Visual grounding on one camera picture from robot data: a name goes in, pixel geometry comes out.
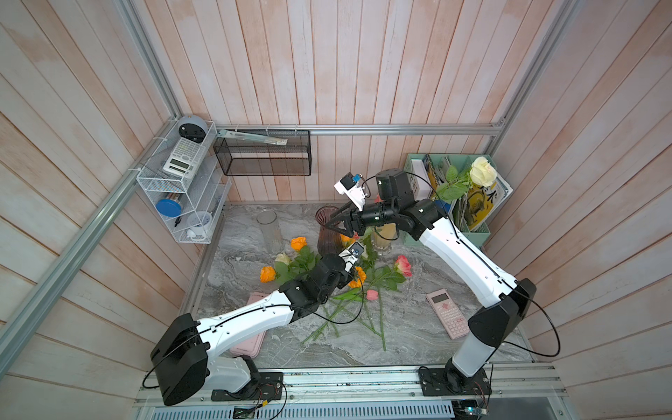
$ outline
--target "white wire rack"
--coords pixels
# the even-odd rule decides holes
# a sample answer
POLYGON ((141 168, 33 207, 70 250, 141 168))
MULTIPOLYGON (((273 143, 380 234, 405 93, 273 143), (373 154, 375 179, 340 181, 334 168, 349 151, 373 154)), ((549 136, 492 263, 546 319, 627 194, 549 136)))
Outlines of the white wire rack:
POLYGON ((163 164, 179 140, 177 124, 162 139, 138 174, 138 183, 154 207, 168 193, 180 193, 177 199, 181 208, 179 216, 159 213, 177 242, 210 243, 231 188, 230 180, 226 184, 221 183, 223 172, 217 156, 207 155, 217 133, 214 123, 207 123, 208 131, 196 156, 196 161, 201 163, 193 177, 180 177, 163 170, 163 164))

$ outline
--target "pink rose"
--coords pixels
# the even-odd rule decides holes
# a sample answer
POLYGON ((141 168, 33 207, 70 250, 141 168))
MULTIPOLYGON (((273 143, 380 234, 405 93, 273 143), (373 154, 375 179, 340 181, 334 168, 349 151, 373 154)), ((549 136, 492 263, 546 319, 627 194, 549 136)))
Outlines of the pink rose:
POLYGON ((397 270, 397 272, 402 273, 405 277, 411 277, 411 264, 403 255, 399 255, 399 258, 396 259, 394 269, 397 270))

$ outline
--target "wire mesh shelf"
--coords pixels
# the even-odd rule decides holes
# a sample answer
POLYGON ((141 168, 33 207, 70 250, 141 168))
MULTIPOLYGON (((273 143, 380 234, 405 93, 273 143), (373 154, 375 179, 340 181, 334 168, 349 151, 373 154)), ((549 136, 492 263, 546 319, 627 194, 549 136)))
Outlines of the wire mesh shelf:
POLYGON ((138 174, 138 183, 152 205, 160 210, 161 219, 177 242, 210 243, 231 188, 231 180, 222 184, 217 156, 207 155, 216 129, 213 122, 206 123, 208 131, 194 159, 200 164, 192 177, 180 177, 163 170, 180 138, 178 124, 162 139, 138 174))
POLYGON ((175 241, 180 243, 210 243, 214 228, 217 226, 217 222, 222 215, 222 209, 226 202, 226 195, 230 189, 231 180, 228 180, 226 184, 218 184, 216 188, 213 189, 212 197, 210 198, 208 205, 204 207, 205 210, 203 210, 203 212, 207 212, 212 217, 212 220, 208 223, 203 233, 195 233, 192 229, 194 226, 191 226, 190 228, 173 232, 175 241))
MULTIPOLYGON (((204 160, 217 133, 212 121, 207 121, 206 123, 208 124, 208 132, 206 133, 205 139, 200 144, 200 151, 194 159, 195 162, 202 162, 204 160)), ((138 174, 138 183, 146 192, 186 193, 190 188, 190 185, 197 182, 199 176, 202 176, 203 164, 198 167, 198 170, 193 177, 180 177, 163 170, 163 164, 170 156, 180 138, 177 130, 178 126, 175 124, 140 170, 140 173, 138 174)))
POLYGON ((225 175, 310 175, 312 163, 310 131, 246 130, 244 132, 286 138, 287 144, 270 145, 218 137, 214 141, 214 151, 225 175))

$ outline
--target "white rose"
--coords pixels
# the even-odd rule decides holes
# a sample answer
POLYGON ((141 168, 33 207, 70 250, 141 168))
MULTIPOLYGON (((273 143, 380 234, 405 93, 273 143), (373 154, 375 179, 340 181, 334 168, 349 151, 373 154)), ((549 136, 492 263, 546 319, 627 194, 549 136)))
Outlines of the white rose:
POLYGON ((281 263, 285 263, 287 265, 289 265, 292 262, 292 260, 284 252, 276 255, 276 261, 279 261, 281 263))
POLYGON ((471 171, 469 171, 469 176, 471 176, 473 183, 483 187, 489 187, 495 182, 497 171, 495 171, 495 168, 490 165, 488 159, 484 158, 483 156, 479 156, 476 158, 474 163, 471 164, 471 171))

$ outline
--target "black mesh shelf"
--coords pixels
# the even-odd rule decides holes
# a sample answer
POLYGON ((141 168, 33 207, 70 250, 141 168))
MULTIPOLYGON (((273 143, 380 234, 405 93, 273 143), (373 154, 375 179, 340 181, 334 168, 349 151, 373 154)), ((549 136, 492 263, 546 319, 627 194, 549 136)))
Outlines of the black mesh shelf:
POLYGON ((276 146, 248 140, 218 137, 214 151, 230 177, 246 175, 309 176, 312 163, 310 131, 245 130, 252 134, 286 138, 287 144, 276 146))

